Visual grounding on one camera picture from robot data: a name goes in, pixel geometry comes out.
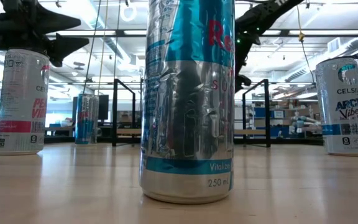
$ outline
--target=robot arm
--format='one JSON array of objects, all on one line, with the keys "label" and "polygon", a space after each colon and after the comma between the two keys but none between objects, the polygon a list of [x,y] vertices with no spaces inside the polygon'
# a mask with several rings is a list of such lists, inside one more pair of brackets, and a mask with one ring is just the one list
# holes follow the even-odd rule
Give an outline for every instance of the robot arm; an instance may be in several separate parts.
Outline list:
[{"label": "robot arm", "polygon": [[261,36],[284,13],[301,3],[303,0],[268,0],[248,10],[236,19],[236,92],[242,84],[249,86],[249,78],[240,75],[242,66],[246,65],[247,55],[252,44],[260,45]]},{"label": "robot arm", "polygon": [[0,50],[11,47],[47,54],[51,63],[61,67],[63,59],[89,43],[86,38],[62,37],[49,40],[46,34],[81,25],[79,19],[46,10],[38,0],[1,0]]}]

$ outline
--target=wooden surface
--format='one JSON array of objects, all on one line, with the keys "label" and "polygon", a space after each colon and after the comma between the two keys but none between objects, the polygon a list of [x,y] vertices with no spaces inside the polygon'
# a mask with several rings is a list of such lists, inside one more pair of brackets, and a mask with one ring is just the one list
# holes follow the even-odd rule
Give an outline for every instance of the wooden surface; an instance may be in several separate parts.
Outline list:
[{"label": "wooden surface", "polygon": [[206,205],[143,196],[138,167],[138,145],[0,156],[0,224],[358,223],[358,157],[323,147],[236,146],[230,196]]},{"label": "wooden surface", "polygon": [[142,134],[142,130],[137,128],[118,128],[117,134]]},{"label": "wooden surface", "polygon": [[266,134],[266,130],[236,129],[234,134]]}]

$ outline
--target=can label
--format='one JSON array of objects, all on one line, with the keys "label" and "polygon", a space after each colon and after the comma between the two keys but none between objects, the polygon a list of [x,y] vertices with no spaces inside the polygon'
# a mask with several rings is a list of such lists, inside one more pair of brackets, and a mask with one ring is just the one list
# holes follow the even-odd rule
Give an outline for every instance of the can label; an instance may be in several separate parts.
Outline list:
[{"label": "can label", "polygon": [[332,153],[358,153],[358,69],[354,59],[317,65],[324,145]]},{"label": "can label", "polygon": [[75,144],[95,144],[99,113],[99,96],[79,94],[75,125]]},{"label": "can label", "polygon": [[6,53],[0,105],[0,152],[42,150],[48,80],[48,57],[20,49]]},{"label": "can label", "polygon": [[234,138],[234,1],[154,0],[149,11],[140,184],[176,197],[226,194]]}]

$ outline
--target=can lid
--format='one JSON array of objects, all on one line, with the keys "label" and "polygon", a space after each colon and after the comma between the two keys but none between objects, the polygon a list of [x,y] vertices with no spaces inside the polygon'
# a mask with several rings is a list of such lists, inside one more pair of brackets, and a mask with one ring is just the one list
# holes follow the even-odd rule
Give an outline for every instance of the can lid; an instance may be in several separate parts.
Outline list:
[{"label": "can lid", "polygon": [[342,58],[353,58],[353,59],[354,59],[353,56],[334,57],[334,58],[329,58],[329,59],[327,59],[327,60],[323,60],[322,62],[318,63],[317,65],[319,65],[319,64],[321,64],[321,63],[324,63],[324,62],[328,62],[328,61],[330,61],[330,60],[336,60],[336,59],[342,59]]}]

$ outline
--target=silver can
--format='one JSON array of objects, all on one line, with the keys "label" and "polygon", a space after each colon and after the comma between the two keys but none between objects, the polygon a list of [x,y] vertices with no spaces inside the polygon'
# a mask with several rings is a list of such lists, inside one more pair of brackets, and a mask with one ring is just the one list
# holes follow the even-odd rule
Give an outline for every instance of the silver can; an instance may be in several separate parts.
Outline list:
[{"label": "silver can", "polygon": [[97,143],[99,96],[79,94],[75,124],[75,144],[77,146]]},{"label": "silver can", "polygon": [[352,57],[316,67],[324,146],[329,154],[358,156],[358,69]]},{"label": "silver can", "polygon": [[149,12],[140,186],[167,202],[219,200],[233,183],[234,0],[155,0]]},{"label": "silver can", "polygon": [[0,155],[35,154],[44,148],[49,58],[24,49],[5,55],[0,105]]}]

